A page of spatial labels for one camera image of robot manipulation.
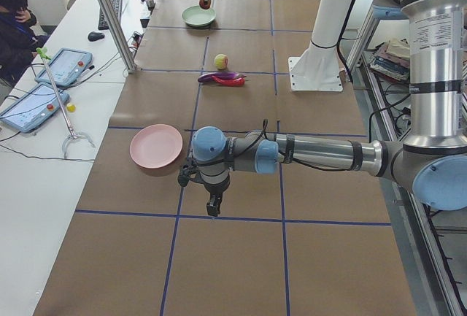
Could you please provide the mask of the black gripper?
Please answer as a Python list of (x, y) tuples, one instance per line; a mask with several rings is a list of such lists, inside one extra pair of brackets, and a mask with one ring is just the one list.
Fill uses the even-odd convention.
[(216, 180), (214, 177), (202, 177), (203, 185), (208, 191), (209, 200), (207, 202), (207, 214), (209, 216), (219, 216), (222, 204), (222, 195), (230, 185), (230, 176), (223, 180)]

